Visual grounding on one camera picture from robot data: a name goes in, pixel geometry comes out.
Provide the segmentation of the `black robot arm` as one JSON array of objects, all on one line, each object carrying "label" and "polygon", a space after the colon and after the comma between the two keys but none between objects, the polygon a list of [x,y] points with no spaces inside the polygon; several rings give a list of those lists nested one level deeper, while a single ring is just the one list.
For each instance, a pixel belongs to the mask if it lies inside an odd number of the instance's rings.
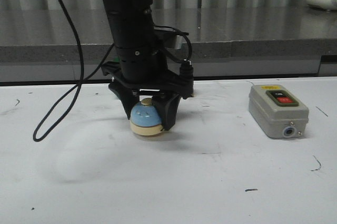
[{"label": "black robot arm", "polygon": [[118,62],[101,67],[112,76],[109,89],[121,100],[127,116],[140,96],[150,95],[163,130],[176,120],[181,99],[193,94],[193,66],[165,47],[172,36],[187,37],[178,29],[153,23],[153,0],[103,0]]}]

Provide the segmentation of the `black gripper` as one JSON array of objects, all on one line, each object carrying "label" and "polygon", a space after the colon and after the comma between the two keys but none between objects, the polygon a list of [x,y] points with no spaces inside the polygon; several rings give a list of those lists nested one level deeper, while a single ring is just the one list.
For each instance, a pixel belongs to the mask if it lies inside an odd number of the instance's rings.
[{"label": "black gripper", "polygon": [[161,118],[165,131],[175,125],[181,97],[187,99],[191,96],[189,61],[181,64],[179,74],[164,69],[159,74],[152,74],[140,82],[126,79],[119,63],[107,62],[102,65],[101,69],[104,75],[113,77],[108,88],[122,102],[128,119],[131,117],[132,108],[139,102],[140,95],[153,96],[152,103]]}]

